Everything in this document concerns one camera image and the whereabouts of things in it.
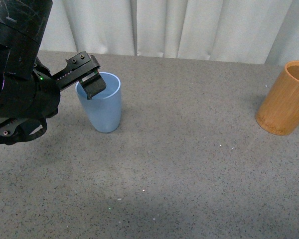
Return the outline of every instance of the white curtain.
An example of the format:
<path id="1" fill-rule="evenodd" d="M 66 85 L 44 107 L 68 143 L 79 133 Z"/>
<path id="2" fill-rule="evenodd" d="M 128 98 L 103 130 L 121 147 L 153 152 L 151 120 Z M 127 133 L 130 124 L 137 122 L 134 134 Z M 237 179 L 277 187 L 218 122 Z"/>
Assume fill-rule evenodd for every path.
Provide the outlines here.
<path id="1" fill-rule="evenodd" d="M 299 0 L 54 0 L 41 49 L 284 65 Z"/>

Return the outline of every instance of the table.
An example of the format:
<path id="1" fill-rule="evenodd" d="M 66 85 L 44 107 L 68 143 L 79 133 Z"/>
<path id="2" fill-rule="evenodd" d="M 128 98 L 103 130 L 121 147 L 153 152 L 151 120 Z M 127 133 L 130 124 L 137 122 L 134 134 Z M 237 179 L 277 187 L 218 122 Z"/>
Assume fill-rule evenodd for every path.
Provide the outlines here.
<path id="1" fill-rule="evenodd" d="M 39 58 L 54 74 L 74 55 Z M 44 136 L 0 145 L 0 239 L 299 238 L 299 127 L 255 120 L 281 66 L 96 57 L 120 126 L 97 132 L 72 86 Z"/>

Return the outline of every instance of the blue plastic cup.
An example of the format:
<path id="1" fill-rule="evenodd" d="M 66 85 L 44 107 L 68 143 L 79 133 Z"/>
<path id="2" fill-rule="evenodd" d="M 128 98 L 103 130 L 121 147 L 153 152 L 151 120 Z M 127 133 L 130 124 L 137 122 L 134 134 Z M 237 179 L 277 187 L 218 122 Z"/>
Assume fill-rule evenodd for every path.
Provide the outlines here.
<path id="1" fill-rule="evenodd" d="M 100 72 L 106 83 L 104 91 L 98 93 L 91 100 L 82 86 L 75 86 L 78 98 L 94 128 L 102 133 L 114 131 L 120 124 L 122 112 L 121 81 L 111 73 Z"/>

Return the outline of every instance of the bamboo cup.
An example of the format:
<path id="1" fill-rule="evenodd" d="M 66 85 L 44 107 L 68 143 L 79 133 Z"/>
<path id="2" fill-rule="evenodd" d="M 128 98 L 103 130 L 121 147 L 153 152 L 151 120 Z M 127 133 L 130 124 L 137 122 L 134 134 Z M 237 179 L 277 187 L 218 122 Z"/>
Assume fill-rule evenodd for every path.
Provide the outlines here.
<path id="1" fill-rule="evenodd" d="M 299 61 L 288 62 L 256 113 L 269 133 L 290 134 L 299 125 Z"/>

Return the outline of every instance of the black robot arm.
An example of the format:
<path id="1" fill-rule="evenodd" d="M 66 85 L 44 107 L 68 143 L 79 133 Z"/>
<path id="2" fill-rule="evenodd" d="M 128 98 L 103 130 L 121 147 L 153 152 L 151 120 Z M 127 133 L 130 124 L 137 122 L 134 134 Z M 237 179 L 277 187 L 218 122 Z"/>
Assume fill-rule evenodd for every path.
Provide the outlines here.
<path id="1" fill-rule="evenodd" d="M 0 143 L 27 142 L 47 130 L 60 92 L 79 81 L 90 99 L 105 89 L 99 63 L 81 52 L 51 75 L 37 58 L 51 0 L 0 1 Z"/>

